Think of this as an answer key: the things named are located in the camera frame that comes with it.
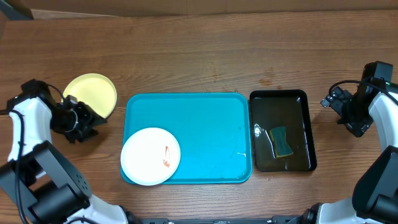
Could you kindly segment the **yellow-green plate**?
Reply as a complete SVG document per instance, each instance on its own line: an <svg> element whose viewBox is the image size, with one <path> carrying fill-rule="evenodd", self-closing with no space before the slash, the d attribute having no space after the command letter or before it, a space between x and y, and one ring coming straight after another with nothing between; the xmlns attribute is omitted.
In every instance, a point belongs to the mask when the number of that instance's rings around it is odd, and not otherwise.
<svg viewBox="0 0 398 224"><path fill-rule="evenodd" d="M63 95L64 97L74 96L103 118L108 118L111 115L118 100L113 82L98 73L87 73L75 78L67 85Z"/></svg>

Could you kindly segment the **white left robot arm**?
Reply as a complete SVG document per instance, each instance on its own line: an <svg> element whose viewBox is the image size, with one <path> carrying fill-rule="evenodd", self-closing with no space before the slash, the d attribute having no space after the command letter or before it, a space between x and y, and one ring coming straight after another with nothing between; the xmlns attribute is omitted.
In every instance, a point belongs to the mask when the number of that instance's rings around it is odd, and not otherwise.
<svg viewBox="0 0 398 224"><path fill-rule="evenodd" d="M95 196L84 175L52 144L52 132L70 143L97 135L106 119L75 97L57 103L50 85L32 79L1 114L13 123L13 143L1 166L1 189L23 223L140 223L131 212Z"/></svg>

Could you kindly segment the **green yellow sponge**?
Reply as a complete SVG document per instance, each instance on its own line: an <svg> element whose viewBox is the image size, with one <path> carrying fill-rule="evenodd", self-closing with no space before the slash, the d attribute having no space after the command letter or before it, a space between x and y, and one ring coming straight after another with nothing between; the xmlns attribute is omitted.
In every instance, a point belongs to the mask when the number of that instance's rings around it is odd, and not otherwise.
<svg viewBox="0 0 398 224"><path fill-rule="evenodd" d="M280 159L292 155L294 152L289 146L286 138L286 127L279 126L268 130L271 139L274 157Z"/></svg>

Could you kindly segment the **white plate with ketchup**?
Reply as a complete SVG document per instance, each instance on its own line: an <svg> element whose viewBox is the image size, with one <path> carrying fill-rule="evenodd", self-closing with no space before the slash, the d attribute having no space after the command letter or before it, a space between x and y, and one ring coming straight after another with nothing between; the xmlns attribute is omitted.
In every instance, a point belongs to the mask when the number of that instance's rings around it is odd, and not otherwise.
<svg viewBox="0 0 398 224"><path fill-rule="evenodd" d="M121 150L121 175L125 181L152 186L174 175L181 160L177 139L161 128L144 128L130 136Z"/></svg>

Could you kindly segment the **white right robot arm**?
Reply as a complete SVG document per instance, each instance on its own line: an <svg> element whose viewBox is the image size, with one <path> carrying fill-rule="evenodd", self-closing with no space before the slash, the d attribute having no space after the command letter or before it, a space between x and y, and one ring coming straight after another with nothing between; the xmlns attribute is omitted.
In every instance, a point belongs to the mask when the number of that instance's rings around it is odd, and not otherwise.
<svg viewBox="0 0 398 224"><path fill-rule="evenodd" d="M368 63L356 93L335 83L320 102L337 112L338 123L356 137L376 125L381 154L358 180L352 197L317 203L282 223L397 223L397 84L392 82L392 71L389 63Z"/></svg>

